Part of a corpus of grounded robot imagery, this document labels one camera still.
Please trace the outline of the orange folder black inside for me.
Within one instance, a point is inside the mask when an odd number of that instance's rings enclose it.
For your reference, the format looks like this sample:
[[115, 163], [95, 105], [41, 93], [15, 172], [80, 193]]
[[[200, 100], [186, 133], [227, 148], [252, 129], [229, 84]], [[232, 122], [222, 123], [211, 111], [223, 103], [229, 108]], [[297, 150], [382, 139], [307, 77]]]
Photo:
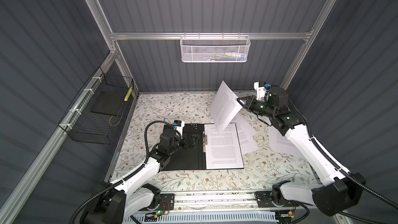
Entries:
[[183, 149], [171, 155], [170, 162], [162, 171], [182, 171], [182, 170], [207, 170], [205, 160], [205, 134], [204, 125], [200, 123], [186, 124], [182, 129], [183, 134], [198, 134], [200, 140], [195, 149]]

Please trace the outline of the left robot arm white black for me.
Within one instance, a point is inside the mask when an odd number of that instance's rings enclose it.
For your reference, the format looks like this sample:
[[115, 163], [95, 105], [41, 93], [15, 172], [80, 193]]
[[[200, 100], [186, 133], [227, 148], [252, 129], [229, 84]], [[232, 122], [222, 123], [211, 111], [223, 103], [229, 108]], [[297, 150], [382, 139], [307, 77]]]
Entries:
[[180, 150], [195, 149], [201, 134], [183, 134], [181, 127], [164, 126], [160, 140], [147, 152], [144, 162], [92, 195], [82, 206], [81, 224], [121, 224], [142, 208], [157, 208], [160, 189], [147, 183]]

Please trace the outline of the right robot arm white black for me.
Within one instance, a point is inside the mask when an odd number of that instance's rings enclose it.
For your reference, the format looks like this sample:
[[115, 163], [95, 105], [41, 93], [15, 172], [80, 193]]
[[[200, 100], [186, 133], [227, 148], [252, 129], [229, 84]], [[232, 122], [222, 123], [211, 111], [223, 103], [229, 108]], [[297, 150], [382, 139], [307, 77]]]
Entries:
[[345, 211], [360, 201], [366, 181], [352, 174], [317, 141], [308, 120], [276, 85], [260, 87], [258, 95], [237, 98], [237, 103], [258, 118], [266, 117], [270, 126], [287, 138], [309, 162], [319, 178], [319, 186], [300, 186], [283, 180], [272, 187], [275, 206], [297, 202], [316, 206], [326, 216]]

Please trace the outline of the white printed sheets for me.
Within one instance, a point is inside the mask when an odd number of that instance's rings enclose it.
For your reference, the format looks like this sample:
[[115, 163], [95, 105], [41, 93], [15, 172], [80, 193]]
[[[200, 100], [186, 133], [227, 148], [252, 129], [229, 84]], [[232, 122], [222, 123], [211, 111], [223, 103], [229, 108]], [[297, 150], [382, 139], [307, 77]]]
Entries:
[[237, 99], [238, 96], [222, 81], [210, 106], [210, 115], [218, 133], [222, 133], [242, 109]]

